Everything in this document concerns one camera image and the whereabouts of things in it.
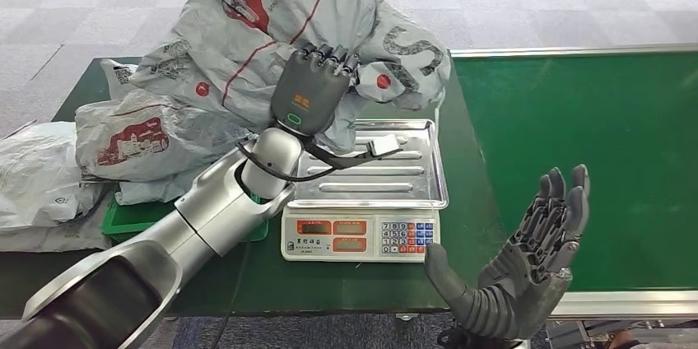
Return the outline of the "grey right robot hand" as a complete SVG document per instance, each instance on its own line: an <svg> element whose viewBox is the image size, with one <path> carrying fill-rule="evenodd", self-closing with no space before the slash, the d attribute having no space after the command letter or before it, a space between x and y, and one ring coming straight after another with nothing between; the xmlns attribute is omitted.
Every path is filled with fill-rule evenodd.
<svg viewBox="0 0 698 349"><path fill-rule="evenodd" d="M426 246L427 278L448 305L454 326L446 347L513 347L547 321L572 281L570 266L589 221L586 165L571 172L572 186L556 167L542 175L519 227L468 286L449 266L443 245Z"/></svg>

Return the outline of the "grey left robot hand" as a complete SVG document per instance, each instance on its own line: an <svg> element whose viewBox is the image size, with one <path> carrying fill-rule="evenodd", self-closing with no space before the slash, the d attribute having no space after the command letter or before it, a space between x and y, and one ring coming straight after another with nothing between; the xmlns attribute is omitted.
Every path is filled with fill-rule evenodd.
<svg viewBox="0 0 698 349"><path fill-rule="evenodd" d="M300 137L326 130L356 81L360 63L357 54L341 45L307 43L295 50L272 94L275 123Z"/></svg>

